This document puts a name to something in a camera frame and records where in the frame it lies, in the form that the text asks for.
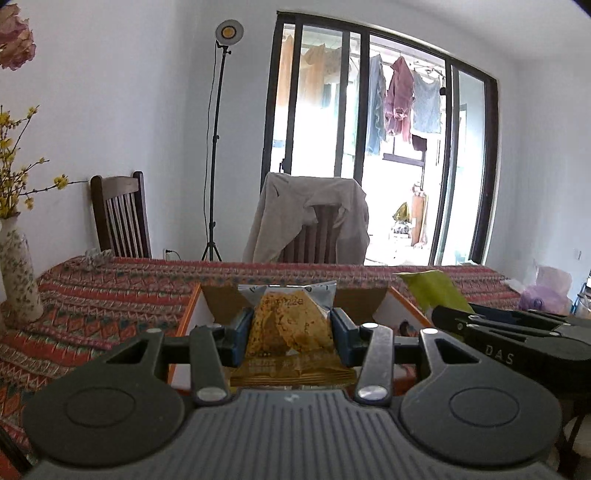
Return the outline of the yellow chip snack bag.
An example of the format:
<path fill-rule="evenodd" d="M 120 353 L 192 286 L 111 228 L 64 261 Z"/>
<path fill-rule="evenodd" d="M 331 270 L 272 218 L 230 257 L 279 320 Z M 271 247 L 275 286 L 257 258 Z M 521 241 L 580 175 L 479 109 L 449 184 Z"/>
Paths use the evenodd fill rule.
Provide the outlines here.
<path fill-rule="evenodd" d="M 240 285 L 253 318 L 245 357 L 231 370 L 235 388 L 334 388 L 356 380 L 335 349 L 329 312 L 335 281 L 310 285 Z"/>

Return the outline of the green snack bag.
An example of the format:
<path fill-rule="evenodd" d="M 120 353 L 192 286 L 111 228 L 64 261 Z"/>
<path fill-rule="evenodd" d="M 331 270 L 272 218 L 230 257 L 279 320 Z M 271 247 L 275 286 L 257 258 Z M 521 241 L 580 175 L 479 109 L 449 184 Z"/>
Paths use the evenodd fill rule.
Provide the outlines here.
<path fill-rule="evenodd" d="M 447 274 L 440 270 L 400 273 L 420 310 L 431 318 L 438 306 L 473 314 L 474 310 Z"/>

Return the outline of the orange white cardboard box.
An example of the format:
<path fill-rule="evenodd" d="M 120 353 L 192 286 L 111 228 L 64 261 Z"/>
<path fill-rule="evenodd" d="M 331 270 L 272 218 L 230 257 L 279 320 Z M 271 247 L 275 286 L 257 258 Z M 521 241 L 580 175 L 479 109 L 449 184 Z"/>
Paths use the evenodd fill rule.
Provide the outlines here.
<path fill-rule="evenodd" d="M 198 287 L 191 317 L 181 322 L 184 336 L 198 326 L 228 326 L 243 310 L 259 301 L 256 285 Z M 394 334 L 412 336 L 430 325 L 428 318 L 402 290 L 339 288 L 335 281 L 304 285 L 308 296 L 322 308 L 341 308 L 353 323 L 374 322 L 393 329 Z M 335 354 L 290 353 L 283 357 L 247 360 L 242 366 L 226 367 L 224 375 L 235 388 L 341 388 L 355 383 L 356 371 L 342 364 Z"/>

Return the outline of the purple tissue pack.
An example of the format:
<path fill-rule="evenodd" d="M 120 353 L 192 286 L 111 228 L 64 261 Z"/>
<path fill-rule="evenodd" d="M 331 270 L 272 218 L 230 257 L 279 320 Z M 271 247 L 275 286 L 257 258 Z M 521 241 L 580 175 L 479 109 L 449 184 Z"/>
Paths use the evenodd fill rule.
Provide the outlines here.
<path fill-rule="evenodd" d="M 572 302 L 568 293 L 572 285 L 570 273 L 558 268 L 539 265 L 533 285 L 522 292 L 518 308 L 557 315 L 570 313 Z"/>

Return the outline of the wooden chair with jacket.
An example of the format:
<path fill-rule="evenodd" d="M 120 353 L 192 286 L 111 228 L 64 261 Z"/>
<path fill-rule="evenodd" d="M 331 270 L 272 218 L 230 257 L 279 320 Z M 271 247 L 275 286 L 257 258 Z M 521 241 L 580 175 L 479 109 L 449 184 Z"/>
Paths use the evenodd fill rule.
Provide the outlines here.
<path fill-rule="evenodd" d="M 280 263 L 335 264 L 335 244 L 339 228 L 335 228 L 338 207 L 318 205 L 314 207 L 317 222 L 304 225 L 297 237 L 284 247 L 277 259 Z"/>

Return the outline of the red patterned tablecloth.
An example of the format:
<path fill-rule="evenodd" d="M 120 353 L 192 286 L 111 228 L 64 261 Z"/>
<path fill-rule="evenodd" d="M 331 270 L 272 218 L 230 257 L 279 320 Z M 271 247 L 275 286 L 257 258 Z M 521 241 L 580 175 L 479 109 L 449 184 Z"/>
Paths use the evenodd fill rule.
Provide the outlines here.
<path fill-rule="evenodd" d="M 73 368 L 144 330 L 172 336 L 188 322 L 199 287 L 305 285 L 335 280 L 341 289 L 393 287 L 415 299 L 401 274 L 415 266 L 206 263 L 115 258 L 99 267 L 74 257 L 38 280 L 44 312 L 19 322 L 9 303 L 1 314 L 1 426 L 25 455 L 32 450 L 22 412 L 34 393 Z"/>

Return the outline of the beige jacket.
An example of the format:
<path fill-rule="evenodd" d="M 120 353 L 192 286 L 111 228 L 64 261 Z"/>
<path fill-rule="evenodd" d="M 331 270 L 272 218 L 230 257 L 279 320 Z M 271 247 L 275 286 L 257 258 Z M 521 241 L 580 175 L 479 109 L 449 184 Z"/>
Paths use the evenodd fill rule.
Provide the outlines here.
<path fill-rule="evenodd" d="M 362 265 L 370 244 L 366 193 L 354 179 L 270 173 L 242 255 L 245 263 L 276 263 L 304 228 L 321 240 L 341 265 Z"/>

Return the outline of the dark wooden chair left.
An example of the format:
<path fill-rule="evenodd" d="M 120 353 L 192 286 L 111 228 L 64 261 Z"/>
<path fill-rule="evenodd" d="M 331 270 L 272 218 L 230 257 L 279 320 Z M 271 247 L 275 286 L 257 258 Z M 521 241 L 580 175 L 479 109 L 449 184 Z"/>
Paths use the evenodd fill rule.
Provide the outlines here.
<path fill-rule="evenodd" d="M 143 173 L 95 175 L 90 195 L 100 250 L 116 257 L 151 258 Z"/>

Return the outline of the floral ceramic vase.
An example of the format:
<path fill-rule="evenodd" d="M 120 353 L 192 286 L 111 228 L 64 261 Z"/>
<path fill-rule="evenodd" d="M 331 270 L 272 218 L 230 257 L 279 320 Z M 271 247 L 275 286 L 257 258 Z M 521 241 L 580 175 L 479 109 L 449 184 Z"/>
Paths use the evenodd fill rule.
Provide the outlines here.
<path fill-rule="evenodd" d="M 1 274 L 14 322 L 29 324 L 43 314 L 26 236 L 18 225 L 19 215 L 1 220 Z"/>

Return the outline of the blue hanging garment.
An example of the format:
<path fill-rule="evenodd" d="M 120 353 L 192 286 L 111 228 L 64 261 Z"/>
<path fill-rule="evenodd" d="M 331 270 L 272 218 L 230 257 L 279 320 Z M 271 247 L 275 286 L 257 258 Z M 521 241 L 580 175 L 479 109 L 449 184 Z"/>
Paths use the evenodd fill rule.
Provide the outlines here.
<path fill-rule="evenodd" d="M 382 142 L 386 138 L 384 101 L 386 78 L 380 55 L 370 58 L 368 121 L 366 152 L 372 155 L 381 153 Z"/>

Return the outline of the black framed glass door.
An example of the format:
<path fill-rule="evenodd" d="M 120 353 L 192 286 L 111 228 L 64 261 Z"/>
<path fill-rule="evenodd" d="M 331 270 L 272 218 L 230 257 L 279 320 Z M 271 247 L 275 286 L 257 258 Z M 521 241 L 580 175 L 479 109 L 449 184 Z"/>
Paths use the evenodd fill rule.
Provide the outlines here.
<path fill-rule="evenodd" d="M 358 182 L 370 209 L 367 263 L 482 262 L 498 137 L 492 76 L 375 27 L 277 15 L 263 174 Z"/>

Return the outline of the light blue hanging shirt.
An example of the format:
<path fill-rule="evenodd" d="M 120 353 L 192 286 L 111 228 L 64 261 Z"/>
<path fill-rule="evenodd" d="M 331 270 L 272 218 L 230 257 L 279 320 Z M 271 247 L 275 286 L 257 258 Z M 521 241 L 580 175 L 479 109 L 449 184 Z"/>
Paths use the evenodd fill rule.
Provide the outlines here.
<path fill-rule="evenodd" d="M 413 129 L 419 133 L 441 133 L 441 85 L 438 81 L 425 81 L 413 71 L 414 104 Z"/>

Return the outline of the pink hanging shirt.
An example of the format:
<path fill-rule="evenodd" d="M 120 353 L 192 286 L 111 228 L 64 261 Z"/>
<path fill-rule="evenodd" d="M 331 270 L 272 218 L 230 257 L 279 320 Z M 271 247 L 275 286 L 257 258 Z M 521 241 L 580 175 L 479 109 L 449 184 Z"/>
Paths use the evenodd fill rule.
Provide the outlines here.
<path fill-rule="evenodd" d="M 393 77 L 388 87 L 385 103 L 385 127 L 389 134 L 401 135 L 411 141 L 411 112 L 414 103 L 414 77 L 403 56 L 391 65 Z"/>

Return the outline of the tripod studio light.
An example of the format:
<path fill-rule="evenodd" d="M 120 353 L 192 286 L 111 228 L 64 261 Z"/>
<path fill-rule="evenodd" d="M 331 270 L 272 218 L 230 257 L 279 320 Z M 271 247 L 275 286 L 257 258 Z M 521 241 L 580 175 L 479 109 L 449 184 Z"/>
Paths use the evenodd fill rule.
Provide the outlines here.
<path fill-rule="evenodd" d="M 221 253 L 215 242 L 215 178 L 216 163 L 219 142 L 219 113 L 221 113 L 221 95 L 225 64 L 231 54 L 231 48 L 242 40 L 242 23 L 235 19 L 228 19 L 218 24 L 214 31 L 214 60 L 211 76 L 211 89 L 209 89 L 206 112 L 206 135 L 209 145 L 206 150 L 205 178 L 204 178 L 204 222 L 206 243 L 201 254 L 202 261 L 221 261 Z"/>

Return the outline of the pink artificial roses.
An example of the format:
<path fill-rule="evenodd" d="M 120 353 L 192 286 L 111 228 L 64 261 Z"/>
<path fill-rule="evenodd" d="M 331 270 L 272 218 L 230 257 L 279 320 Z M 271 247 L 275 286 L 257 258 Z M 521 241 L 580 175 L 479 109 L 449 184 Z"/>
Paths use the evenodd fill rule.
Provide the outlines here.
<path fill-rule="evenodd" d="M 16 3 L 7 3 L 1 7 L 0 64 L 3 70 L 16 71 L 32 61 L 36 54 L 29 20 L 23 19 L 20 13 L 21 9 Z"/>

